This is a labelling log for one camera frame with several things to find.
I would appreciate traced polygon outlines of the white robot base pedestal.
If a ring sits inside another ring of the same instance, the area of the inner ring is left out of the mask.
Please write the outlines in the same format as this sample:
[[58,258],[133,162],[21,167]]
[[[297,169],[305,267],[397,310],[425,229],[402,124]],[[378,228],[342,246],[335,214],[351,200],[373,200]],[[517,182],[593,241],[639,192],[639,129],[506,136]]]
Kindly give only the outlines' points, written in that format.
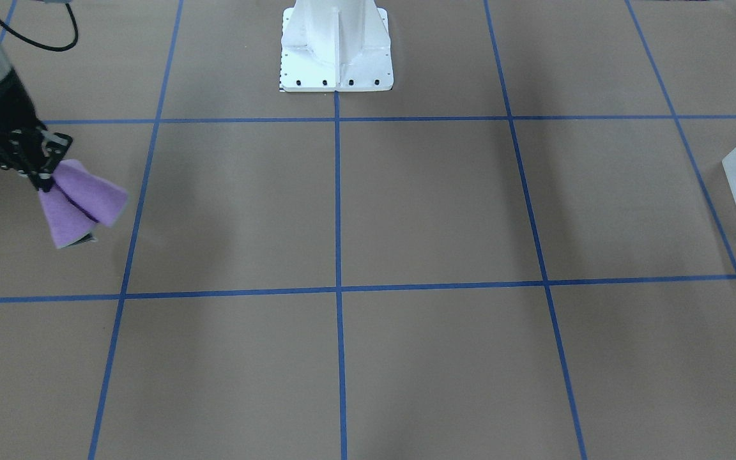
[[389,16],[376,2],[296,1],[282,12],[281,26],[281,91],[394,87]]

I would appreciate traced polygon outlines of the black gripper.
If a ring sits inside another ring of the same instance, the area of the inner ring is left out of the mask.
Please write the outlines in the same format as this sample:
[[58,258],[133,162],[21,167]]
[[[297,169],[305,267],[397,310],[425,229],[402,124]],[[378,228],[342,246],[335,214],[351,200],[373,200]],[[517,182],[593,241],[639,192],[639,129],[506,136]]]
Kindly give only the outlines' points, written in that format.
[[53,172],[73,145],[73,137],[46,130],[17,71],[0,82],[0,168],[28,175],[39,192],[49,192]]

